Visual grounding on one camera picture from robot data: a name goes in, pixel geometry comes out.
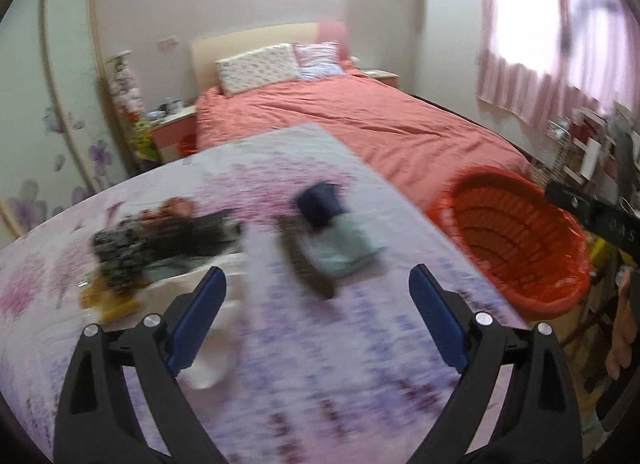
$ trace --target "metal screw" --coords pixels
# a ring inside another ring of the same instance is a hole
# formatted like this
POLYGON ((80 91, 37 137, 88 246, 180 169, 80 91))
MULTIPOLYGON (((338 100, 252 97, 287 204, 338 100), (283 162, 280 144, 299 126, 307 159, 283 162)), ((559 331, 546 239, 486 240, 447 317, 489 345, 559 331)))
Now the metal screw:
POLYGON ((486 312, 479 312, 478 314, 476 314, 476 322, 487 327, 494 322, 494 318, 491 316, 491 314, 488 314, 486 312))
POLYGON ((91 323, 91 325, 87 325, 86 327, 84 327, 82 334, 84 334, 88 338, 92 338, 98 333, 98 330, 98 326, 95 323, 91 323))
POLYGON ((145 327, 157 327, 160 325, 161 320, 162 318, 159 314, 149 314, 149 316, 146 316, 145 319, 142 320, 142 323, 145 327))
POLYGON ((554 330, 551 328, 549 323, 538 323, 538 332, 540 332, 543 336, 551 336, 551 333, 554 330))

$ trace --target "hand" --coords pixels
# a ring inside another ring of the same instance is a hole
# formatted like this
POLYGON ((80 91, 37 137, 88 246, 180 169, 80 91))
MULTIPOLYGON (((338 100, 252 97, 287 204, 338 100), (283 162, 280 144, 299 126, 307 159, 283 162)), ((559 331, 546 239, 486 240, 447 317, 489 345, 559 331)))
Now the hand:
POLYGON ((631 364, 631 343, 638 334, 638 324, 629 303, 631 271, 629 269, 625 273, 618 289, 618 310, 613 322, 611 350, 606 361, 607 372, 615 380, 620 377, 620 367, 628 368, 631 364))

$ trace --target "cream headboard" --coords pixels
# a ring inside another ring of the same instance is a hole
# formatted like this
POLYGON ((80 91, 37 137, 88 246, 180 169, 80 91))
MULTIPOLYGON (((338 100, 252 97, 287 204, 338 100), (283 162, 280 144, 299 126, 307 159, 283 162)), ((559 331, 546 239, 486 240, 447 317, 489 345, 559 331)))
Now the cream headboard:
POLYGON ((204 92, 218 84, 216 62, 223 58, 279 43, 321 43, 329 40, 340 43, 342 59, 349 57, 342 22, 277 25, 196 40, 191 44, 191 58, 198 88, 204 92))

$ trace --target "wall outlet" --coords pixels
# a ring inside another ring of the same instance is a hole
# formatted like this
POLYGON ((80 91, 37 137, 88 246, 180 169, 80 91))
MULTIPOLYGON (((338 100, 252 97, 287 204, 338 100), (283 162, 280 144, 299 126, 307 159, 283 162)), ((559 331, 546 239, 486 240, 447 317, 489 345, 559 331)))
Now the wall outlet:
POLYGON ((164 50, 174 45, 178 45, 179 43, 180 42, 178 41, 178 37, 174 34, 172 36, 162 38, 162 40, 158 41, 158 49, 164 50))

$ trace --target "curtain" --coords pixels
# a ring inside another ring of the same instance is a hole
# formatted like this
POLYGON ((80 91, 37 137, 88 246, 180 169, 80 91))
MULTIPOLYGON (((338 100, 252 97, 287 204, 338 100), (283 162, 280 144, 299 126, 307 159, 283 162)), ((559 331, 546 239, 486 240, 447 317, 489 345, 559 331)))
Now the curtain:
POLYGON ((640 27, 624 0, 482 0, 480 100, 534 127, 572 108, 638 114, 640 27))

